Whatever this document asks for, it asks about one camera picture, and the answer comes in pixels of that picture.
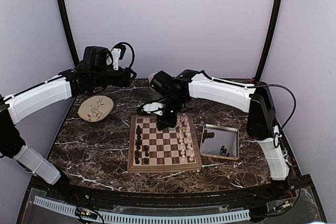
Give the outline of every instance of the purple wall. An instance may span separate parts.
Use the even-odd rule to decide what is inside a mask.
[[[0,0],[0,94],[27,89],[72,68],[56,0]],[[46,156],[70,101],[26,118],[18,129]],[[13,224],[31,175],[9,158],[0,159],[0,223]]]
[[[263,80],[286,85],[297,97],[285,133],[302,172],[311,174],[331,223],[336,223],[335,79],[336,0],[282,0]],[[291,97],[285,91],[272,93],[283,122]]]
[[[79,56],[88,44],[134,46],[139,77],[205,69],[252,78],[273,0],[66,0]]]

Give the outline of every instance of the brown marble surface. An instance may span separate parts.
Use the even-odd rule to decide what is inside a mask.
[[[138,106],[151,100],[148,81],[135,80],[124,89],[108,87],[101,95],[114,101],[111,114],[101,122],[86,122],[77,111],[88,97],[77,97],[50,153],[49,160],[69,176],[72,184],[136,193],[200,193],[269,183],[262,150],[246,133],[247,114],[202,99],[188,103],[193,108],[190,113],[198,141],[204,124],[239,128],[240,159],[234,162],[202,157],[199,172],[128,173],[131,118]]]

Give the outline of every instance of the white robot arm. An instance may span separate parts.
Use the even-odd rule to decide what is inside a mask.
[[[259,143],[270,168],[273,182],[286,181],[289,174],[287,151],[279,144],[281,137],[275,108],[265,85],[242,84],[208,76],[204,71],[185,70],[173,78],[158,72],[151,87],[163,95],[164,102],[148,102],[138,114],[158,115],[159,130],[175,127],[176,114],[191,98],[227,104],[248,112],[247,133]]]
[[[52,163],[32,149],[21,137],[15,125],[27,116],[56,102],[76,97],[84,92],[95,93],[97,88],[109,85],[128,87],[135,79],[136,73],[128,68],[121,68],[118,61],[125,53],[121,42],[109,51],[103,47],[87,47],[83,61],[74,69],[17,94],[1,97],[0,95],[0,155],[18,161],[33,174],[53,186],[63,199],[72,196],[69,179]]]

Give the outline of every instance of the ceramic plate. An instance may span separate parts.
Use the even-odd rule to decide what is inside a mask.
[[[106,118],[113,109],[113,101],[109,97],[96,95],[84,101],[78,110],[78,115],[85,121],[95,123]]]

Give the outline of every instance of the chess square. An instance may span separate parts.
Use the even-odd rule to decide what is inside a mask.
[[[187,164],[188,163],[188,157],[185,157],[185,160],[182,159],[182,157],[178,158],[180,160],[180,164]]]
[[[157,163],[158,165],[164,165],[164,157],[157,158],[157,159],[156,159],[156,163]]]
[[[171,165],[171,164],[173,164],[172,163],[172,158],[171,157],[165,157],[164,158],[164,164],[165,165]]]
[[[142,140],[142,145],[149,145],[149,139]]]
[[[170,139],[170,144],[177,144],[178,141],[176,138]]]
[[[150,145],[149,146],[149,151],[150,152],[156,152],[156,145]]]
[[[156,146],[156,150],[158,151],[158,152],[162,152],[162,151],[164,151],[164,145],[157,145]]]
[[[170,152],[171,151],[171,148],[170,148],[170,145],[164,145],[163,146],[163,150],[165,151],[165,152]]]
[[[156,139],[156,134],[154,134],[154,133],[151,134],[151,133],[150,133],[150,134],[149,134],[149,139]]]
[[[163,154],[163,152],[156,152],[156,156],[157,157],[164,157],[164,154]]]
[[[150,158],[149,159],[149,164],[150,165],[156,165],[156,161],[157,161],[156,158]]]
[[[172,157],[172,163],[173,164],[179,164],[180,163],[180,158],[179,157]]]
[[[141,159],[141,164],[142,164],[142,165],[149,165],[149,162],[148,162],[147,164],[145,164],[145,159],[142,158],[142,159]]]
[[[178,150],[179,150],[177,144],[172,144],[172,145],[170,146],[170,149],[171,149],[172,151],[178,151]]]
[[[164,157],[172,157],[172,153],[170,151],[163,152]]]
[[[149,158],[155,158],[157,157],[156,151],[155,152],[149,152]]]
[[[179,157],[179,151],[171,151],[172,157]]]

